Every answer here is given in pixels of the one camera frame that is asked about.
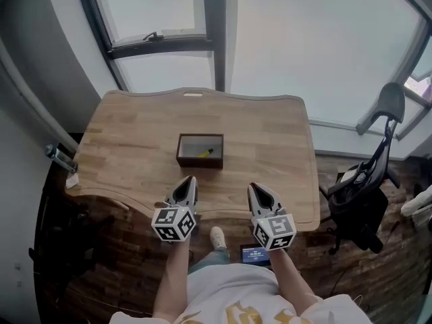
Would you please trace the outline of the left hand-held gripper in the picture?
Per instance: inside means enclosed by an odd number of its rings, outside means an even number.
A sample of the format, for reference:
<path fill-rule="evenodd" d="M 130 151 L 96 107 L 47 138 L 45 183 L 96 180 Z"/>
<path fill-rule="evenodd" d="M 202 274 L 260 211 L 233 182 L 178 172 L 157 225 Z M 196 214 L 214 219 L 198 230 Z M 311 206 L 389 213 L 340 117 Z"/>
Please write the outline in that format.
<path fill-rule="evenodd" d="M 151 227 L 161 241 L 184 242 L 190 237 L 197 225 L 197 199 L 198 183 L 195 177 L 189 175 L 170 189 L 165 202 L 155 203 Z"/>

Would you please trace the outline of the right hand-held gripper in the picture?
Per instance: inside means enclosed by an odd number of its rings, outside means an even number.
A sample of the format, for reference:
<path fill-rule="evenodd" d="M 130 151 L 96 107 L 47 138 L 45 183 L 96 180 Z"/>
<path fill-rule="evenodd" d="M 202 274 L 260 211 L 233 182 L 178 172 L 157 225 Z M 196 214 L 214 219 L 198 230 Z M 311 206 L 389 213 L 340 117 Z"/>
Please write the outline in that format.
<path fill-rule="evenodd" d="M 296 236 L 296 226 L 291 213 L 281 208 L 278 195 L 259 184 L 248 185 L 248 205 L 252 213 L 252 234 L 265 250 L 288 248 Z M 261 211 L 273 212 L 261 216 Z"/>

